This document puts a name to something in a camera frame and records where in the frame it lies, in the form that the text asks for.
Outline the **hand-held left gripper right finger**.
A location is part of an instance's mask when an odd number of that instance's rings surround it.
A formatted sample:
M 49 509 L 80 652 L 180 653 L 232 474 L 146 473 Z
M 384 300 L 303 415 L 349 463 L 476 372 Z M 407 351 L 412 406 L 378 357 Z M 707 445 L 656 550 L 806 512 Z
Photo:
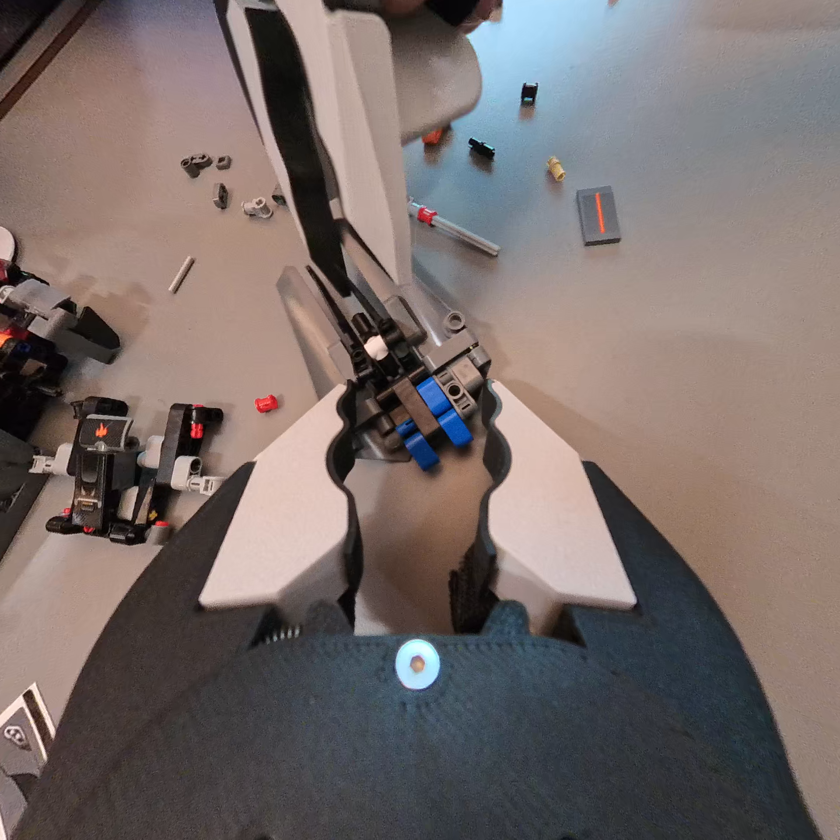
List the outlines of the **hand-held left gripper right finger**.
M 476 537 L 449 576 L 451 623 L 477 634 L 514 601 L 535 634 L 566 606 L 631 611 L 637 596 L 579 453 L 498 380 L 481 400 L 490 487 Z

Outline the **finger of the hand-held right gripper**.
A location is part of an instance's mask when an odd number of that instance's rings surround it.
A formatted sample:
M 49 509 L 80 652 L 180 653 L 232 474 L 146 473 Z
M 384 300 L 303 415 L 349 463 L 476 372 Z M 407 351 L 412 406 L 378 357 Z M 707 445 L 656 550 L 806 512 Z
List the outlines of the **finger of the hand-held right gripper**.
M 226 45 L 310 261 L 335 292 L 348 295 L 341 228 L 298 41 L 276 3 L 227 2 Z
M 396 283 L 410 279 L 411 234 L 392 40 L 375 14 L 290 1 L 319 136 L 344 218 Z

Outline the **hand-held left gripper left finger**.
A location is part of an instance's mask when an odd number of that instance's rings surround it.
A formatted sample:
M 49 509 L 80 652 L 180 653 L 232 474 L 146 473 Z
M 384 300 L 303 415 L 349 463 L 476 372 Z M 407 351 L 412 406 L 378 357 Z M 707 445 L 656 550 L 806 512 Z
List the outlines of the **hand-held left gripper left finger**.
M 207 610 L 272 606 L 302 624 L 315 602 L 354 623 L 363 575 L 354 467 L 354 384 L 336 385 L 254 459 L 199 596 Z

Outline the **metal axle with red bush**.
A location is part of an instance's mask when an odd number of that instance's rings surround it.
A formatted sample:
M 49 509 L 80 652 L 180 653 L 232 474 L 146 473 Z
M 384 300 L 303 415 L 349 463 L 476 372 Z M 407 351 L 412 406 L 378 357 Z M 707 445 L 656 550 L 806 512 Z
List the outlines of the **metal axle with red bush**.
M 454 238 L 491 258 L 499 256 L 501 251 L 499 245 L 441 217 L 432 208 L 414 201 L 411 196 L 407 198 L 406 207 L 409 216 L 416 219 L 419 224 Z

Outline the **grey black lego subassembly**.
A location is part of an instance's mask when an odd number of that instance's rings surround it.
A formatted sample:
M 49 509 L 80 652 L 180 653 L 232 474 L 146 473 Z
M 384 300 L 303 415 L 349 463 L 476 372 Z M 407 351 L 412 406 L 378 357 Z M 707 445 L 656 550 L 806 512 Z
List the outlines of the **grey black lego subassembly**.
M 444 446 L 467 448 L 490 357 L 461 311 L 414 276 L 343 274 L 347 296 L 319 269 L 284 269 L 277 290 L 318 398 L 350 388 L 353 458 L 413 461 L 431 471 Z

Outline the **black grey lego module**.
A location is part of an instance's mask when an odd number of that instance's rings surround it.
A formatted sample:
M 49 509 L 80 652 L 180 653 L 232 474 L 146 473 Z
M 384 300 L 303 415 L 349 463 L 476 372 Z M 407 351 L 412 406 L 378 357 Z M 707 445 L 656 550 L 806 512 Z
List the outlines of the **black grey lego module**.
M 144 445 L 133 436 L 126 402 L 90 396 L 72 403 L 77 420 L 71 443 L 53 456 L 34 457 L 33 475 L 73 479 L 72 499 L 50 518 L 51 534 L 83 534 L 126 547 L 163 545 L 172 535 L 167 509 L 175 493 L 212 496 L 224 478 L 203 473 L 202 447 L 224 410 L 194 403 L 171 405 L 162 435 Z

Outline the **black flat lego panel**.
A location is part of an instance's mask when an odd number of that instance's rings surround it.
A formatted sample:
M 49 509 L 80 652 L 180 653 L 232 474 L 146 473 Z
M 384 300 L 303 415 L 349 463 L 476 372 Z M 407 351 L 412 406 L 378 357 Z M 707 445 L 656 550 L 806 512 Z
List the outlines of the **black flat lego panel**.
M 1 431 L 1 557 L 24 523 L 47 482 L 47 475 L 30 473 L 36 446 Z

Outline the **partly built lego car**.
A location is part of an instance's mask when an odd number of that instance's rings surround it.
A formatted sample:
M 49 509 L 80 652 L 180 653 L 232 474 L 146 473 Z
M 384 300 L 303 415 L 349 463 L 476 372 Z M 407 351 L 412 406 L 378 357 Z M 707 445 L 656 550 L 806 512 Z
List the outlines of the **partly built lego car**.
M 70 362 L 110 364 L 121 341 L 95 310 L 24 270 L 17 240 L 1 227 L 1 429 L 27 441 L 61 394 Z

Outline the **lego sticker sheet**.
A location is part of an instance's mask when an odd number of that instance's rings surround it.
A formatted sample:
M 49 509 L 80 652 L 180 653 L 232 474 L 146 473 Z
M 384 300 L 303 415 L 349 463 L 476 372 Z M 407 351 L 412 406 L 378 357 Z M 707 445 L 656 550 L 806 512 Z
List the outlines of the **lego sticker sheet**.
M 56 735 L 37 683 L 1 714 L 1 838 L 12 836 L 46 766 Z

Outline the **dark tile with orange stripe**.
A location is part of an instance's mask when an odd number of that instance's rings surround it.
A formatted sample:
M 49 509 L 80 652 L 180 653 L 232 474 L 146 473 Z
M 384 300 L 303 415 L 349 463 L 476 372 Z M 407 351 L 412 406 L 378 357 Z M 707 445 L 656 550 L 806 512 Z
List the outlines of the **dark tile with orange stripe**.
M 575 201 L 584 247 L 621 242 L 615 194 L 610 185 L 580 189 L 575 194 Z

